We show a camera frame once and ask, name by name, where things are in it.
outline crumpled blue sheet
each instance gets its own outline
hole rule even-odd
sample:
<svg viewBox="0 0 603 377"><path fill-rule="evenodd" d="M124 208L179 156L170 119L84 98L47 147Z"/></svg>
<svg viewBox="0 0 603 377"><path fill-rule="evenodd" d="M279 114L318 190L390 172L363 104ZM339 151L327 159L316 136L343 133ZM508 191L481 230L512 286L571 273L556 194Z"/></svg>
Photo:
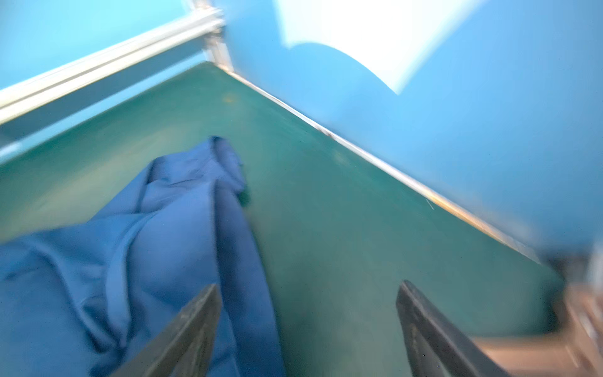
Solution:
<svg viewBox="0 0 603 377"><path fill-rule="evenodd" d="M211 138L151 162L87 223L0 246L0 375L106 376L218 282L209 376L283 376L239 166Z"/></svg>

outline white light patch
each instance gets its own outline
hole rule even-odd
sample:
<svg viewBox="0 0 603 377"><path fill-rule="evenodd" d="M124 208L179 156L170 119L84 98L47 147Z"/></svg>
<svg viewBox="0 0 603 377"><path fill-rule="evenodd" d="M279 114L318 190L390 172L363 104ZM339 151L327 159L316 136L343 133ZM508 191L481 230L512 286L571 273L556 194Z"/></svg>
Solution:
<svg viewBox="0 0 603 377"><path fill-rule="evenodd" d="M430 53L484 0L273 0L287 48L321 43L399 94Z"/></svg>

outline blue fabric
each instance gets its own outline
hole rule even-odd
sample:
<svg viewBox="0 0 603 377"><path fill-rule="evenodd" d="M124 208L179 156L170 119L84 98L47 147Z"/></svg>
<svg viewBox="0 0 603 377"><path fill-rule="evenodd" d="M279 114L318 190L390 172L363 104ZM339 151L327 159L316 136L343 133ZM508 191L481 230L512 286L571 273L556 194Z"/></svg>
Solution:
<svg viewBox="0 0 603 377"><path fill-rule="evenodd" d="M239 166L212 138L151 162L87 223L0 246L0 375L106 376L219 283L209 376L283 376Z"/></svg>

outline metal frame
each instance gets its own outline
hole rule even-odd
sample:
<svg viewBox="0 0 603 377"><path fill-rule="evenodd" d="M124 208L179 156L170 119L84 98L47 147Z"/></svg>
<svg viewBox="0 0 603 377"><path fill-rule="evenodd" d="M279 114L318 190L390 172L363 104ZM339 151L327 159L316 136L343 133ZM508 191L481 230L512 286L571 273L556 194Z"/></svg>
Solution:
<svg viewBox="0 0 603 377"><path fill-rule="evenodd" d="M138 355L110 377L205 376L221 307L218 288L215 284L207 286Z"/></svg>
<svg viewBox="0 0 603 377"><path fill-rule="evenodd" d="M235 70L230 60L230 54L222 38L222 29L211 32L204 40L205 56L217 67L228 73Z"/></svg>
<svg viewBox="0 0 603 377"><path fill-rule="evenodd" d="M400 286L396 307L414 377L444 377L442 367L456 377L510 377L409 281Z"/></svg>
<svg viewBox="0 0 603 377"><path fill-rule="evenodd" d="M224 26L222 11L205 6L187 16L67 65L0 90L0 124Z"/></svg>
<svg viewBox="0 0 603 377"><path fill-rule="evenodd" d="M535 337L474 339L509 373L525 377L603 376L603 295L570 285L563 305L554 305L559 331Z"/></svg>

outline white metal bar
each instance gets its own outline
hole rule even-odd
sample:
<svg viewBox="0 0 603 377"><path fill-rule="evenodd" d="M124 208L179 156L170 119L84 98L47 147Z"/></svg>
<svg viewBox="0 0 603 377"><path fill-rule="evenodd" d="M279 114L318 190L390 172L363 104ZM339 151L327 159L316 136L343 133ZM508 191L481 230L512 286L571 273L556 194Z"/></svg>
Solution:
<svg viewBox="0 0 603 377"><path fill-rule="evenodd" d="M125 42L0 90L0 124L222 26L221 10L201 8Z"/></svg>
<svg viewBox="0 0 603 377"><path fill-rule="evenodd" d="M392 177L394 177L395 179L397 179L398 181L404 183L406 186L408 186L411 189L413 189L414 191L418 192L419 194L421 194L428 200L429 206L431 206L430 201L437 204L439 207L443 208L445 211L450 212L454 216L465 221L467 224L470 224L471 226L477 228L481 232L494 238L496 241L499 241L500 243L510 247L511 249L518 251L519 253L523 254L524 256L528 257L529 259L532 259L535 262L540 262L538 260L538 256L536 255L536 252L534 251L534 249L522 244L521 242L515 240L513 237L501 232L494 226L486 223L484 220L478 218L477 216L473 215L471 212L467 211L466 209L462 208L461 206L453 203L449 199L438 194L437 192L435 192L431 188L425 186L424 184L420 183L416 179L404 174L403 172L399 171L398 169L396 169L395 167L386 163L385 161L375 157L374 155L363 150L359 146L352 144L351 142L345 140L344 138L337 135L336 133L328 130L326 127L311 120L310 118L308 118L304 114L300 113L296 109L292 108L291 106L287 105L280 99L276 98L275 96L269 94L268 92L264 91L263 89L260 89L259 87L255 86L251 82L242 78L240 75L238 75L234 72L229 72L228 70L225 70L225 72L228 73L229 75L231 75L232 77L234 77L235 79L239 80L241 83L244 83L245 85L249 86L256 92L260 93L264 97L268 98L269 100L281 105L286 110L290 111L291 113L293 113L295 116L297 116L304 122L306 122L309 125L311 125L312 127L316 128L318 131L320 131L320 132L324 133L325 135L327 135L328 137L334 139L339 144L343 145L344 147L348 148L352 152L356 153L358 156L362 157L366 161L372 163L379 169L385 171L387 174L389 174Z"/></svg>
<svg viewBox="0 0 603 377"><path fill-rule="evenodd" d="M228 48L218 30L205 37L203 51L207 59L217 67L226 72L234 72Z"/></svg>

